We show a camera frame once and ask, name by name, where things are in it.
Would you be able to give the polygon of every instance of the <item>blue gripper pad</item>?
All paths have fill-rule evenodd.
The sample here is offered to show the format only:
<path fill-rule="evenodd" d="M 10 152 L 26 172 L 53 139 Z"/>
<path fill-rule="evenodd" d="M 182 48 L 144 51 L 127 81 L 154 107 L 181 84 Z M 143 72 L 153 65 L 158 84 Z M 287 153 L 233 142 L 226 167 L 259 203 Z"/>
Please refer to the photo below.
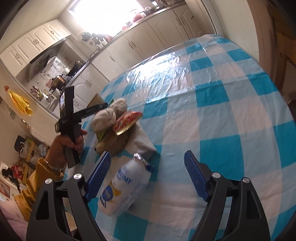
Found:
<path fill-rule="evenodd" d="M 97 163 L 98 164 L 93 168 L 93 172 L 85 180 L 86 183 L 84 185 L 84 197 L 88 202 L 95 198 L 100 190 L 100 187 L 111 166 L 111 154 L 107 151 L 104 151 Z"/>
<path fill-rule="evenodd" d="M 189 173 L 189 176 L 191 178 L 191 181 L 195 187 L 195 190 L 198 196 L 202 197 L 204 201 L 208 202 L 210 195 L 207 191 L 207 180 L 204 177 L 202 171 L 198 167 L 198 164 L 202 164 L 202 165 L 205 165 L 205 164 L 199 163 L 198 160 L 193 155 L 192 151 L 190 150 L 188 150 L 184 154 L 184 164 Z"/>

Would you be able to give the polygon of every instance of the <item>black handheld device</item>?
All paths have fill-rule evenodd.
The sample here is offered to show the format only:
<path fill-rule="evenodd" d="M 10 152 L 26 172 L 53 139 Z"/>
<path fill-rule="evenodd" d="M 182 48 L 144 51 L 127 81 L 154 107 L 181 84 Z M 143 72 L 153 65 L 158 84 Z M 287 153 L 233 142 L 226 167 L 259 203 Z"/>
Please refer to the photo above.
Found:
<path fill-rule="evenodd" d="M 97 104 L 74 113 L 73 99 L 74 86 L 66 87 L 59 98 L 60 119 L 55 124 L 55 131 L 62 135 L 68 135 L 75 143 L 80 136 L 81 125 L 79 123 L 82 122 L 82 119 L 107 108 L 108 104 Z M 69 168 L 80 162 L 79 154 L 75 148 L 70 149 L 65 146 L 64 151 Z"/>

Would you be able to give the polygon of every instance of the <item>yellow cloth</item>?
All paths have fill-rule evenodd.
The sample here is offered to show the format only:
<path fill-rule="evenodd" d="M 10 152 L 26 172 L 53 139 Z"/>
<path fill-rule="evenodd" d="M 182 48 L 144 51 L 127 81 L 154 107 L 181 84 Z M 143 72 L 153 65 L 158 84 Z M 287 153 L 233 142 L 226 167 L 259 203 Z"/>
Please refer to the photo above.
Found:
<path fill-rule="evenodd" d="M 9 91 L 9 95 L 13 103 L 22 113 L 26 113 L 27 115 L 31 116 L 33 111 L 29 108 L 29 102 L 24 97 L 21 97 L 13 91 Z"/>
<path fill-rule="evenodd" d="M 28 222 L 36 201 L 38 192 L 45 180 L 51 178 L 52 180 L 61 181 L 63 174 L 48 167 L 43 158 L 39 158 L 36 170 L 27 179 L 27 190 L 23 190 L 20 195 L 15 196 L 15 201 L 20 208 L 25 220 Z"/>

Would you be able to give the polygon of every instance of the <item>bracelet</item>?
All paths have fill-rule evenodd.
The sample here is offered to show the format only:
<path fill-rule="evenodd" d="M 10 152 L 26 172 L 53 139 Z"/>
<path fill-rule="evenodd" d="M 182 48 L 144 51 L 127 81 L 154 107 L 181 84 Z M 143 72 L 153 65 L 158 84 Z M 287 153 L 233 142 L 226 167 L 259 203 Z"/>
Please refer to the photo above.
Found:
<path fill-rule="evenodd" d="M 53 169 L 53 170 L 56 171 L 56 172 L 61 172 L 61 171 L 63 170 L 63 168 L 56 168 L 56 167 L 54 167 L 53 165 L 49 164 L 48 161 L 47 161 L 46 159 L 44 159 L 44 161 L 45 161 L 46 165 L 47 165 L 49 168 Z"/>

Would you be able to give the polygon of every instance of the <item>picture on wall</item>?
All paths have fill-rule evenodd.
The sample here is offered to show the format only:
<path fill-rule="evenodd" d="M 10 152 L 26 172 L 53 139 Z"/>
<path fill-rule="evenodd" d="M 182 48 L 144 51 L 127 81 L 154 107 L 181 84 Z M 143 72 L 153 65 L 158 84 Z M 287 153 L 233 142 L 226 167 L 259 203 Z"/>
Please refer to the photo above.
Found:
<path fill-rule="evenodd" d="M 10 198 L 10 186 L 0 180 L 0 192 Z"/>

